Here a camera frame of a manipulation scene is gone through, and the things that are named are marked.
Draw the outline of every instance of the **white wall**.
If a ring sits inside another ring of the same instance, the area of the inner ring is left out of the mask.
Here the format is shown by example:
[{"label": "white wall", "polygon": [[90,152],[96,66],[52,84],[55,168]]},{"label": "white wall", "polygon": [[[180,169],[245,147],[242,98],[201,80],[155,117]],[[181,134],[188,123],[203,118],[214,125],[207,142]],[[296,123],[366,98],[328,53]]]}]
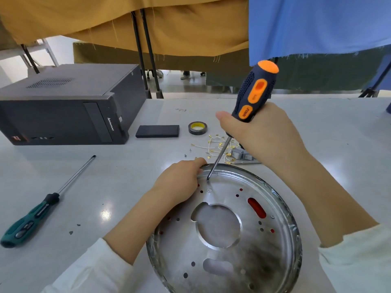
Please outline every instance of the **white wall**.
[{"label": "white wall", "polygon": [[[73,63],[72,43],[76,39],[64,36],[47,38],[47,41],[59,64]],[[54,65],[46,50],[31,53],[31,56],[43,66]],[[0,88],[27,77],[27,67],[20,57],[0,60]]]}]

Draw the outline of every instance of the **black stand pole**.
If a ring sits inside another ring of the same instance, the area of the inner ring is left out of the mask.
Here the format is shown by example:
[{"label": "black stand pole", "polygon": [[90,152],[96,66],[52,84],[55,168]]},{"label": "black stand pole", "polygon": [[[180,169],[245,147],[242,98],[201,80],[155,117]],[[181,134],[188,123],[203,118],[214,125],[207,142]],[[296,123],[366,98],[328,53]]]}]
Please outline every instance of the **black stand pole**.
[{"label": "black stand pole", "polygon": [[142,74],[143,79],[144,79],[145,94],[147,95],[148,99],[151,99],[152,96],[151,96],[150,90],[148,88],[147,78],[145,77],[144,59],[143,59],[143,52],[141,50],[140,36],[138,34],[136,13],[134,11],[132,11],[131,15],[132,15],[132,21],[133,21],[134,35],[136,36],[136,44],[137,44],[138,56],[139,56],[139,59],[140,59],[141,74]]},{"label": "black stand pole", "polygon": [[150,44],[150,39],[149,39],[149,32],[148,32],[147,19],[145,17],[145,10],[140,9],[140,12],[141,12],[141,17],[143,19],[144,32],[145,32],[145,38],[147,40],[150,63],[152,64],[152,74],[155,78],[155,83],[156,83],[156,89],[157,89],[156,98],[163,99],[163,93],[161,92],[159,87],[158,75],[156,74],[155,60],[153,59],[153,52],[152,52],[152,46]]},{"label": "black stand pole", "polygon": [[379,86],[380,83],[382,83],[384,77],[387,75],[390,69],[391,69],[391,62],[384,69],[383,73],[379,76],[379,79],[376,80],[375,84],[372,87],[369,87],[366,90],[364,90],[364,92],[359,95],[359,98],[365,98],[365,96],[367,98],[373,97],[374,94],[377,92],[376,88]]},{"label": "black stand pole", "polygon": [[39,74],[40,71],[38,70],[37,65],[35,64],[35,61],[32,59],[31,54],[30,54],[29,50],[27,49],[26,45],[25,44],[21,44],[20,46],[22,47],[22,49],[25,52],[27,58],[29,59],[29,62],[31,63],[35,73]]}]

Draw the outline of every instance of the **screwdriver handle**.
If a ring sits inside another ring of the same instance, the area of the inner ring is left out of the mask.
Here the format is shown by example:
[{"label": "screwdriver handle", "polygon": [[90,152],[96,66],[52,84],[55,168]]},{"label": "screwdriver handle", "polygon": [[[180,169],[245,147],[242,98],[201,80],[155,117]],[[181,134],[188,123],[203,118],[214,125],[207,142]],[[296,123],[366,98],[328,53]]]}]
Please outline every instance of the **screwdriver handle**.
[{"label": "screwdriver handle", "polygon": [[39,205],[8,228],[0,240],[0,245],[4,248],[13,248],[26,241],[43,222],[51,207],[60,201],[59,197],[56,192],[48,194]]},{"label": "screwdriver handle", "polygon": [[269,60],[258,62],[239,90],[232,116],[242,122],[250,122],[270,98],[278,72],[275,63]]}]

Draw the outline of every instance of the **forearm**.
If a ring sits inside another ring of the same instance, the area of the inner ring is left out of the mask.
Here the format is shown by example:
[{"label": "forearm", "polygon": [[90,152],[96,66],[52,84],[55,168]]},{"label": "forearm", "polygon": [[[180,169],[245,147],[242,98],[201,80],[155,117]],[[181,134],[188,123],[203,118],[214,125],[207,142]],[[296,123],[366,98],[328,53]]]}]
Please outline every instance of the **forearm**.
[{"label": "forearm", "polygon": [[308,152],[273,171],[303,203],[322,246],[378,224]]},{"label": "forearm", "polygon": [[131,265],[148,237],[173,207],[166,197],[154,189],[145,193],[103,238],[115,253]]}]

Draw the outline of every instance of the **white sleeve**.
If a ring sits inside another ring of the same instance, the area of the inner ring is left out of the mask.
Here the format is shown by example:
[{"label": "white sleeve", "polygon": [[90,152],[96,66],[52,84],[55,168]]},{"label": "white sleeve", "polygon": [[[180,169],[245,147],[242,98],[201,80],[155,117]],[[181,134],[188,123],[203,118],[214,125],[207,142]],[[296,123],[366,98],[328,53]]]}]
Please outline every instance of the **white sleeve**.
[{"label": "white sleeve", "polygon": [[42,293],[117,293],[132,270],[133,266],[100,238]]},{"label": "white sleeve", "polygon": [[319,248],[320,264],[337,293],[391,291],[391,229],[377,225]]}]

